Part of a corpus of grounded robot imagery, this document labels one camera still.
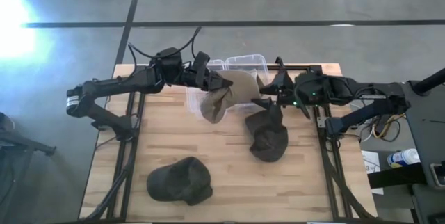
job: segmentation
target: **concrete floor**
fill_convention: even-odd
[[[97,131],[65,113],[66,90],[109,78],[122,28],[17,29],[23,22],[125,22],[131,0],[0,0],[0,111],[24,135],[57,146],[37,154],[9,223],[73,221],[79,214]],[[445,0],[138,0],[135,22],[202,20],[444,19]],[[183,45],[194,29],[132,29],[146,52]],[[288,63],[340,63],[358,81],[421,79],[445,66],[445,26],[204,28],[196,50],[212,58],[262,54]],[[191,59],[189,50],[183,54]],[[125,53],[124,63],[131,63]],[[138,57],[139,63],[148,60]],[[409,132],[397,149],[412,143]],[[369,140],[365,149],[390,150]]]

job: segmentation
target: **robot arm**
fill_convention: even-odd
[[[159,53],[168,56],[177,49],[169,48]],[[183,64],[181,53],[166,57],[153,58],[148,66],[136,70],[128,77],[86,81],[67,91],[67,114],[76,118],[89,117],[95,120],[92,125],[100,128],[109,126],[119,141],[134,137],[134,128],[129,116],[117,116],[95,103],[100,97],[130,92],[147,94],[159,93],[164,85],[178,85],[200,88],[203,91],[225,88],[232,85],[217,72],[206,68],[210,57],[199,52],[191,65]]]
[[[399,83],[359,83],[347,77],[336,77],[322,72],[302,73],[289,77],[281,58],[275,61],[280,69],[273,81],[264,86],[260,93],[277,95],[276,105],[296,106],[310,118],[306,106],[335,104],[343,106],[354,99],[372,99],[374,103],[354,111],[342,118],[328,118],[325,121],[329,137],[344,133],[352,125],[364,122],[382,114],[401,114],[409,107]],[[271,103],[256,100],[254,103],[269,109]]]

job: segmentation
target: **wooden tabletop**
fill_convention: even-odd
[[[341,75],[338,63],[321,65],[324,73]],[[128,75],[132,70],[133,65],[117,65],[114,77]],[[298,72],[289,75],[294,77]],[[123,115],[127,98],[128,95],[112,96],[107,109]],[[350,112],[349,106],[331,109],[333,116]],[[159,94],[147,95],[127,221],[331,221],[313,120],[293,107],[283,109],[289,146],[279,161],[265,163],[249,152],[252,141],[245,134],[243,121],[250,114],[230,110],[221,122],[213,125],[189,112],[185,87],[166,86]],[[113,136],[112,131],[101,132],[98,143]],[[95,152],[81,217],[91,213],[109,190],[118,147],[118,142],[112,141]],[[343,138],[340,153],[347,185],[366,210],[376,216],[357,139]],[[185,202],[151,199],[146,189],[147,176],[156,168],[189,156],[197,157],[209,169],[213,196],[192,207]],[[336,192],[341,209],[338,189]]]

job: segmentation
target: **clear plastic bin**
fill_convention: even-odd
[[[207,63],[207,67],[211,70],[244,70],[252,76],[258,77],[264,84],[269,84],[269,71],[267,69],[266,59],[260,54],[252,54],[247,56],[230,57],[225,62],[222,60],[211,60]],[[199,118],[202,117],[200,112],[200,103],[204,99],[206,92],[199,88],[187,88],[187,107],[191,113]],[[256,106],[253,103],[237,104],[234,108],[250,109]]]
[[[224,70],[224,61],[223,60],[210,60],[207,63],[207,67],[210,70],[220,71]],[[200,111],[200,104],[206,95],[206,92],[200,90],[199,88],[187,88],[187,107],[188,110],[197,116],[202,117]]]
[[[258,77],[263,84],[269,84],[269,71],[267,69],[266,59],[261,54],[252,54],[247,56],[230,57],[225,61],[226,70],[244,70],[253,77]],[[235,107],[252,106],[253,103],[237,104]]]

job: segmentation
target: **bottle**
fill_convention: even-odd
[[[418,162],[420,162],[420,158],[415,148],[410,148],[388,156],[388,164],[392,168],[400,168]]]

